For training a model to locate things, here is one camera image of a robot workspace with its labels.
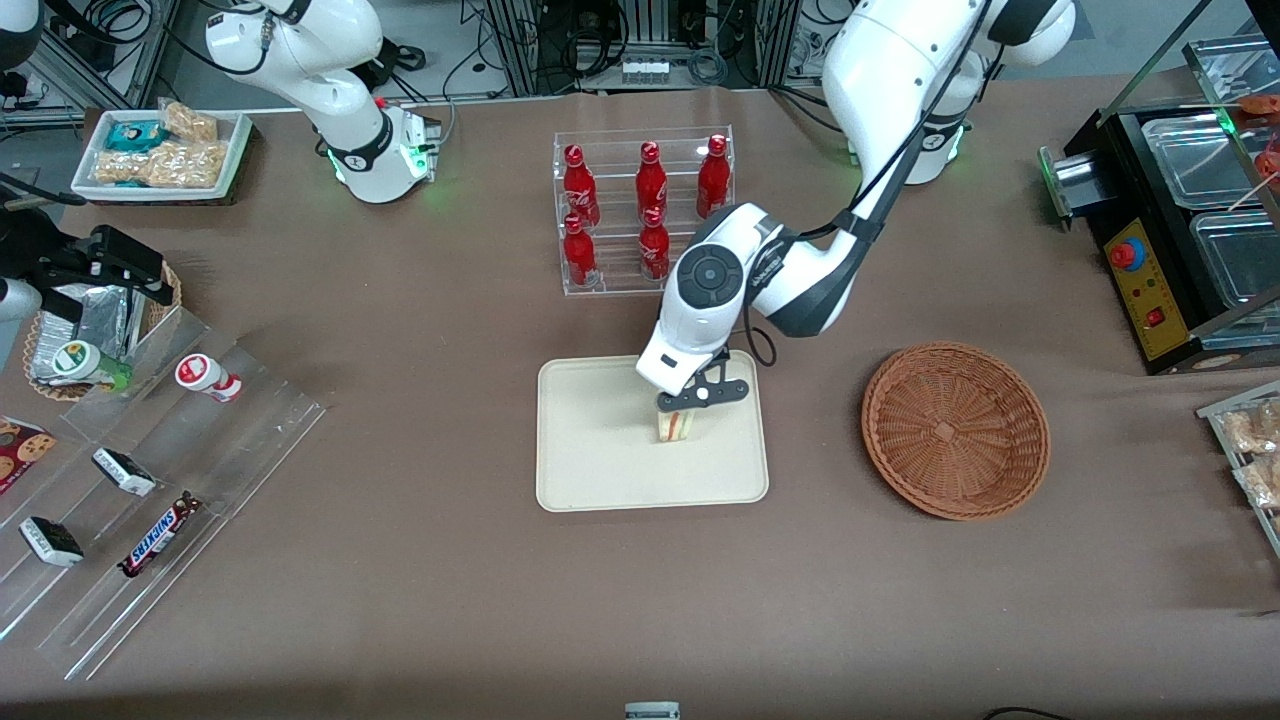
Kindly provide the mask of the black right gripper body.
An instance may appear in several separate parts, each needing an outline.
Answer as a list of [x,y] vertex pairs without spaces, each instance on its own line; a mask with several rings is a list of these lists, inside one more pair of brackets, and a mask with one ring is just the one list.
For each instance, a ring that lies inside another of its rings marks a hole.
[[68,234],[38,209],[1,210],[1,278],[36,290],[93,284],[91,240]]

